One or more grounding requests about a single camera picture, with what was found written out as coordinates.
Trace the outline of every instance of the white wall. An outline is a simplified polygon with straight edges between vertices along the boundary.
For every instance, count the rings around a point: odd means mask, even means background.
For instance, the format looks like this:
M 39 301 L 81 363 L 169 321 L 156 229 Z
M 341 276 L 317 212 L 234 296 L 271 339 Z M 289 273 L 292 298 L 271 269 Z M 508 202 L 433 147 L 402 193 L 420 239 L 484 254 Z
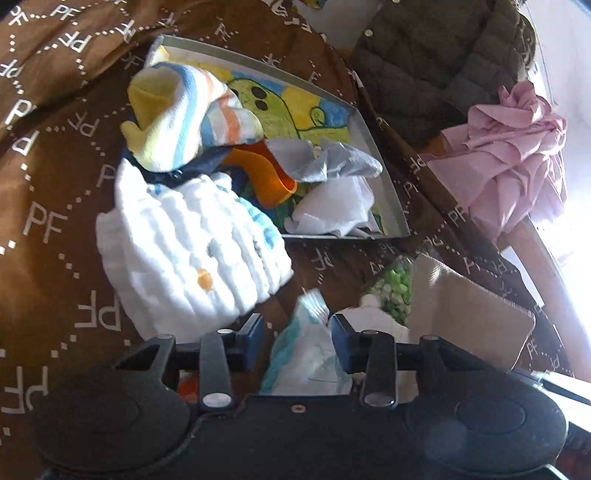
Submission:
M 569 122 L 563 151 L 569 208 L 591 206 L 591 17 L 571 0 L 528 0 L 556 111 Z
M 572 0 L 528 0 L 523 13 L 531 15 L 538 35 L 536 61 L 547 75 L 549 100 L 569 125 L 563 150 L 567 215 L 541 236 L 555 257 L 571 253 L 562 275 L 591 334 L 591 15 Z

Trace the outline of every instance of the white towel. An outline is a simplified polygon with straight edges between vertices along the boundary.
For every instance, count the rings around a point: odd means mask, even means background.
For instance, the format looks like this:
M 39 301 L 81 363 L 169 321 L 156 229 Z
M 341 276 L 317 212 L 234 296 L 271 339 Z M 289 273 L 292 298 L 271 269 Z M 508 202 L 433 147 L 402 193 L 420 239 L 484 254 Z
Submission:
M 142 338 L 172 333 L 178 343 L 197 341 L 291 278 L 281 235 L 228 189 L 228 180 L 202 175 L 177 190 L 158 186 L 150 194 L 139 170 L 121 162 L 115 208 L 96 220 L 97 245 Z

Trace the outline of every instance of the yellow cartoon drawing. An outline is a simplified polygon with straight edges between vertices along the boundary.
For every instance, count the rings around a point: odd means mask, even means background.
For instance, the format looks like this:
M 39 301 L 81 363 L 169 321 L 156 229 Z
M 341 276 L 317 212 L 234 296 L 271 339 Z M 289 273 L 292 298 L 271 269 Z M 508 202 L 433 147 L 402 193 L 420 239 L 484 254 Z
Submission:
M 230 80 L 228 86 L 242 106 L 260 120 L 268 138 L 301 138 L 314 145 L 319 145 L 321 138 L 350 143 L 346 126 L 325 126 L 326 114 L 319 107 L 320 98 L 316 95 L 287 87 L 279 96 L 246 78 Z

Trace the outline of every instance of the white muslin cloth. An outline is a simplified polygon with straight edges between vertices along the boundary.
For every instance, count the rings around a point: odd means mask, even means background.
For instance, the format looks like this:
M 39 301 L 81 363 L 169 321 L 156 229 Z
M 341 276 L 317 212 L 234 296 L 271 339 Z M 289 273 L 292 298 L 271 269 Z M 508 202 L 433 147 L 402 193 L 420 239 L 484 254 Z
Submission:
M 315 187 L 284 221 L 288 233 L 345 236 L 370 220 L 374 194 L 363 177 L 339 177 Z
M 150 189 L 121 162 L 115 208 L 97 217 L 96 237 L 105 273 L 142 338 L 197 341 L 291 278 L 279 231 L 230 182 L 202 175 L 176 190 Z

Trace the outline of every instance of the striped cloth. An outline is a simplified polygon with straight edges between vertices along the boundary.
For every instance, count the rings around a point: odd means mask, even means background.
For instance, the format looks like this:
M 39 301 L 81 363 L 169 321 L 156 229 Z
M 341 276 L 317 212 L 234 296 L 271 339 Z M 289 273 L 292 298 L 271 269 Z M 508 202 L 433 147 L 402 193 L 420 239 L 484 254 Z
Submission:
M 174 171 L 210 147 L 263 137 L 256 116 L 205 70 L 158 63 L 131 80 L 128 96 L 137 122 L 123 122 L 121 131 L 138 163 L 149 171 Z

